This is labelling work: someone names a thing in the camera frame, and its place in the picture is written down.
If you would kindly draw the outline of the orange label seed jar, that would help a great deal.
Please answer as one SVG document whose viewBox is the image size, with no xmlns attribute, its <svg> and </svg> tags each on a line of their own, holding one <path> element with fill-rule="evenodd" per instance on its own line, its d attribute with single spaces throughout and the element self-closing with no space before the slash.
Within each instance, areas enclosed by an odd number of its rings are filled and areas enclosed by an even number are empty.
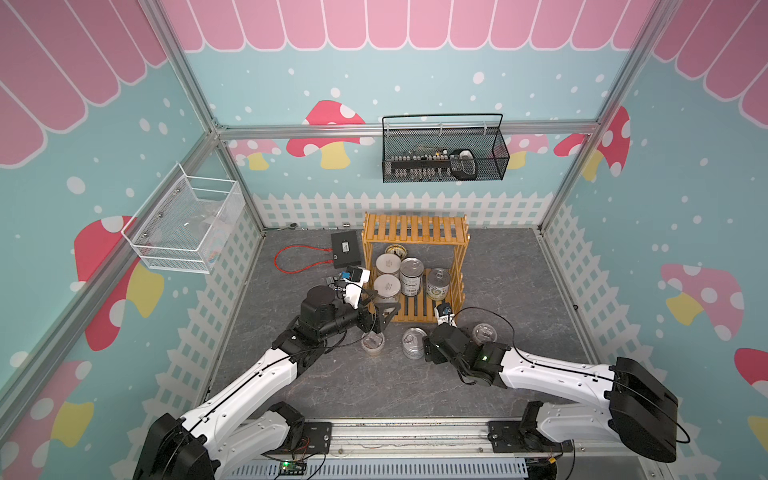
<svg viewBox="0 0 768 480">
<path fill-rule="evenodd" d="M 369 333 L 360 340 L 362 350 L 370 357 L 379 356 L 385 346 L 386 337 L 383 333 Z"/>
</svg>

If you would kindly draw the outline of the wooden two-tier shelf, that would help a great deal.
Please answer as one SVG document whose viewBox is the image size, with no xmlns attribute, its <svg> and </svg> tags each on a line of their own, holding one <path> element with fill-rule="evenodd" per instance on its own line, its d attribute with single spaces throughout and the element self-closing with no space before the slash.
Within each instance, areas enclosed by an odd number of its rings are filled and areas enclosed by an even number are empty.
<svg viewBox="0 0 768 480">
<path fill-rule="evenodd" d="M 464 306 L 463 264 L 470 243 L 465 217 L 429 217 L 366 213 L 362 248 L 373 285 L 381 275 L 384 285 L 397 278 L 400 291 L 385 293 L 380 306 L 394 311 L 395 322 L 435 324 L 436 308 L 448 303 L 453 312 Z M 420 247 L 450 247 L 451 264 L 430 263 L 418 254 Z"/>
</svg>

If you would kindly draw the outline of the small clear seed jar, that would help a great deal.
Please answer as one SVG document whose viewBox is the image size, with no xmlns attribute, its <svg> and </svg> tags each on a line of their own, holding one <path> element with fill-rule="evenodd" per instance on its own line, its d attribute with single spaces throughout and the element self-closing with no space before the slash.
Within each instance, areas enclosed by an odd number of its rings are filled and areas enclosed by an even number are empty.
<svg viewBox="0 0 768 480">
<path fill-rule="evenodd" d="M 488 323 L 479 323 L 471 331 L 471 339 L 478 345 L 493 343 L 498 339 L 496 329 Z"/>
</svg>

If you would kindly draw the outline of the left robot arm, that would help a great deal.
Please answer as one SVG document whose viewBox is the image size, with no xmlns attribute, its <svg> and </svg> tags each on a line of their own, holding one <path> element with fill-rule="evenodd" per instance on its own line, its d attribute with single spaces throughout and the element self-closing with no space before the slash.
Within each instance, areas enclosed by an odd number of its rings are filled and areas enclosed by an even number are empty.
<svg viewBox="0 0 768 480">
<path fill-rule="evenodd" d="M 354 283 L 345 288 L 357 292 L 355 302 L 330 286 L 310 289 L 299 315 L 248 371 L 180 417 L 155 420 L 134 478 L 223 479 L 260 454 L 282 445 L 296 448 L 304 418 L 295 408 L 279 402 L 255 421 L 250 415 L 329 352 L 328 338 L 350 328 L 381 333 L 400 310 L 397 303 L 382 303 L 371 312 L 375 291 Z"/>
</svg>

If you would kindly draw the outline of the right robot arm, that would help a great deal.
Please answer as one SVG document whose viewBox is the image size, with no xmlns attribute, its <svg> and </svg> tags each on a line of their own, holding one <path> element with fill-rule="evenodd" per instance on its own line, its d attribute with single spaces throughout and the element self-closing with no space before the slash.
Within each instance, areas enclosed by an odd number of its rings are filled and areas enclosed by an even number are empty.
<svg viewBox="0 0 768 480">
<path fill-rule="evenodd" d="M 539 402 L 526 409 L 523 426 L 552 443 L 619 442 L 641 457 L 673 463 L 678 446 L 692 440 L 679 420 L 677 396 L 631 358 L 595 365 L 559 361 L 498 342 L 479 345 L 448 323 L 426 336 L 424 355 L 428 362 L 452 366 L 467 385 L 566 400 L 564 406 Z"/>
</svg>

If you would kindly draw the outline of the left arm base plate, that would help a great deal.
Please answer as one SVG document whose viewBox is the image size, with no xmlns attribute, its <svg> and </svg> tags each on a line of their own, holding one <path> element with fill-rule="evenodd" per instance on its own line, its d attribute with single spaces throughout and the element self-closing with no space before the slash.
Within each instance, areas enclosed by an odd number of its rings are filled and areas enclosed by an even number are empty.
<svg viewBox="0 0 768 480">
<path fill-rule="evenodd" d="M 332 431 L 332 422 L 304 422 L 300 426 L 293 426 L 283 444 L 268 451 L 268 454 L 327 454 L 330 451 Z"/>
</svg>

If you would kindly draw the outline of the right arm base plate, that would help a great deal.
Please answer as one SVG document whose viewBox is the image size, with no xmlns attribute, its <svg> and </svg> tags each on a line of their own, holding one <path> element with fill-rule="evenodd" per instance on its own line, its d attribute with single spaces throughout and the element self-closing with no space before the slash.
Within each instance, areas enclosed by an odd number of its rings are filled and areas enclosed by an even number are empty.
<svg viewBox="0 0 768 480">
<path fill-rule="evenodd" d="M 494 453 L 535 453 L 558 456 L 573 451 L 570 440 L 554 442 L 536 426 L 521 420 L 495 420 L 487 423 L 487 440 Z"/>
</svg>

